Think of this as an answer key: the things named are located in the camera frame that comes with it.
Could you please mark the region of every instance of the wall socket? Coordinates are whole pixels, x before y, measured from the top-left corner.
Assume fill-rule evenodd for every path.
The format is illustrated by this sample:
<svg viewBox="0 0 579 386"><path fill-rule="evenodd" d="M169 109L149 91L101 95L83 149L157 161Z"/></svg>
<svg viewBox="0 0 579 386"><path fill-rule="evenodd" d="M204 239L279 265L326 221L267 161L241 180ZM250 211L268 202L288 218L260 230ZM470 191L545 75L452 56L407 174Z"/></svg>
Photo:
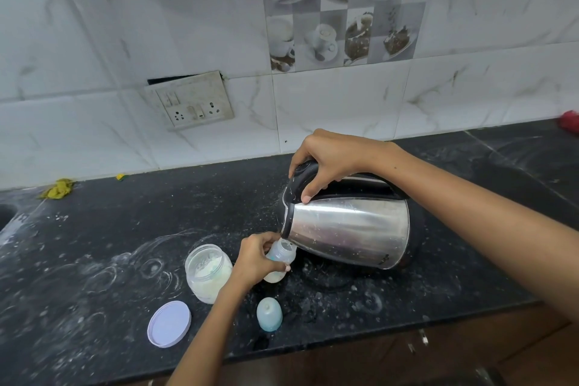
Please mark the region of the wall socket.
<svg viewBox="0 0 579 386"><path fill-rule="evenodd" d="M233 118L219 71L145 87L144 97L169 130Z"/></svg>

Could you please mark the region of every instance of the backsplash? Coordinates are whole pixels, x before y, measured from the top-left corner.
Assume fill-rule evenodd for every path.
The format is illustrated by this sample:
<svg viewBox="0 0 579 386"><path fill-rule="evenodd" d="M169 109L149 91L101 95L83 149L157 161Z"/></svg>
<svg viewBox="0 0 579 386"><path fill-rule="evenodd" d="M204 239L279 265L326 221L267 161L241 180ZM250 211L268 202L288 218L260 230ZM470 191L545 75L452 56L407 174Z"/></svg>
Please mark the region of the backsplash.
<svg viewBox="0 0 579 386"><path fill-rule="evenodd" d="M579 108L579 0L0 1L0 188ZM167 131L140 88L212 70L235 118Z"/></svg>

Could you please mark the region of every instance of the yellow cloth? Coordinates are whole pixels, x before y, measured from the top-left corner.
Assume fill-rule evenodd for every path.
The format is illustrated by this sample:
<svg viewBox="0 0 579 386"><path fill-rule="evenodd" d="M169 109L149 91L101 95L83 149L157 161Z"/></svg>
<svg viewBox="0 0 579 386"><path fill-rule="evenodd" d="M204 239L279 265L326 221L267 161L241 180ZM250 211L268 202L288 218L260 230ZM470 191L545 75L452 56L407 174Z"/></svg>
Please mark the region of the yellow cloth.
<svg viewBox="0 0 579 386"><path fill-rule="evenodd" d="M52 188L40 194L40 198L62 198L71 193L73 184L71 179L58 179Z"/></svg>

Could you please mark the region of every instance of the electric kettle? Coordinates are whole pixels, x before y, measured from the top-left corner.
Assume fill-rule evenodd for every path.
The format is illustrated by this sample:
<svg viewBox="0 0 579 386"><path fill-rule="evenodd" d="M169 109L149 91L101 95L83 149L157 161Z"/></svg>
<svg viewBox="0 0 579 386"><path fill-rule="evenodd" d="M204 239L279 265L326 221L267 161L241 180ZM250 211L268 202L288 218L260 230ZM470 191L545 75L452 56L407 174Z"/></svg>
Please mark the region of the electric kettle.
<svg viewBox="0 0 579 386"><path fill-rule="evenodd" d="M381 269L408 265L424 238L422 207L370 173L331 182L304 204L302 191L317 172L317 162L301 164L282 193L276 209L281 237L347 264Z"/></svg>

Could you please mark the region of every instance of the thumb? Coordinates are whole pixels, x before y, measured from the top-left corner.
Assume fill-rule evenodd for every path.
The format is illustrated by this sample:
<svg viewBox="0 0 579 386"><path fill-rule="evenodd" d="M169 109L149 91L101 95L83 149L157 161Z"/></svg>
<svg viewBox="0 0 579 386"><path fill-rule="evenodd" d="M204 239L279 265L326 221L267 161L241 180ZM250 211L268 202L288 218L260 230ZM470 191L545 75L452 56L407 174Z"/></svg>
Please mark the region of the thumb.
<svg viewBox="0 0 579 386"><path fill-rule="evenodd" d="M289 265L283 263L282 261L273 261L271 259L267 259L269 262L267 263L268 273L271 272L288 272L290 271Z"/></svg>
<svg viewBox="0 0 579 386"><path fill-rule="evenodd" d="M303 189L302 202L308 203L315 194L320 192L320 190L331 181L332 179L327 178L322 172L318 171L314 179Z"/></svg>

